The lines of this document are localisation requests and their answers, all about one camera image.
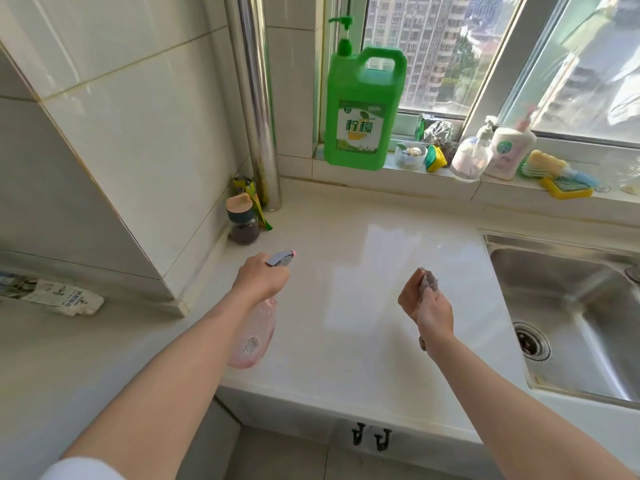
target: window sill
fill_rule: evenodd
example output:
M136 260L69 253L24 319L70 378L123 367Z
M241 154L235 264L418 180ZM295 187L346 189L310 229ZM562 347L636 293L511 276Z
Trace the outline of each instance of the window sill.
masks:
M596 165L572 165L583 171L596 168ZM594 193L591 198L556 200L535 180L516 176L506 181L485 175L479 182L466 184L455 179L448 168L428 173L424 168L400 167L391 152L381 170L368 171L329 165L324 161L320 145L313 160L312 179L388 193L470 201L521 212L640 227L640 196L612 189L608 193Z

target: person's left arm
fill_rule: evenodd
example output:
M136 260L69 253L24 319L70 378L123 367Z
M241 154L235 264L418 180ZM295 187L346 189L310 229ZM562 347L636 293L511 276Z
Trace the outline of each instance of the person's left arm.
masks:
M216 392L247 313L289 279L266 253L247 259L236 282L199 322L156 355L64 453L96 458L127 480L176 476Z

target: yellow packet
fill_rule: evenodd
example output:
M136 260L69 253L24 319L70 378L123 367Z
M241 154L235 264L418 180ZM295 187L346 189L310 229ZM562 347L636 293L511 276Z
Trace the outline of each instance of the yellow packet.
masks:
M267 230L273 229L273 227L271 227L264 218L260 200L258 199L258 195L255 193L255 184L253 183L253 180L249 177L245 177L244 175L238 175L234 178L234 186L236 188L236 192L239 194L246 192L249 194L249 197L251 197L255 213L258 214L258 222L260 223L260 226Z

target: drain strainer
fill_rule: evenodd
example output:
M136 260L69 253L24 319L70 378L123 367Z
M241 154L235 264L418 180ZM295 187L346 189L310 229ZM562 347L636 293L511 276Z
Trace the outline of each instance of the drain strainer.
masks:
M538 361L549 358L551 355L551 347L545 336L542 335L539 330L522 322L514 323L513 329L516 332L516 337L518 338L524 357Z

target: dish cloth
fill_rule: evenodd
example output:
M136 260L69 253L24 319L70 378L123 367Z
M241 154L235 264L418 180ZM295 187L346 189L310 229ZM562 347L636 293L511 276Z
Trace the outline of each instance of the dish cloth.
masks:
M424 276L422 277L422 282L420 283L420 301L418 302L418 307L420 307L420 304L422 303L422 294L424 293L424 290L426 288L431 288L433 292L436 293L436 297L440 293L440 291L438 290L438 280L433 275L433 273L423 267L421 267L420 269L424 272ZM422 337L420 337L418 341L420 343L420 348L423 351L427 352L427 345L424 343Z

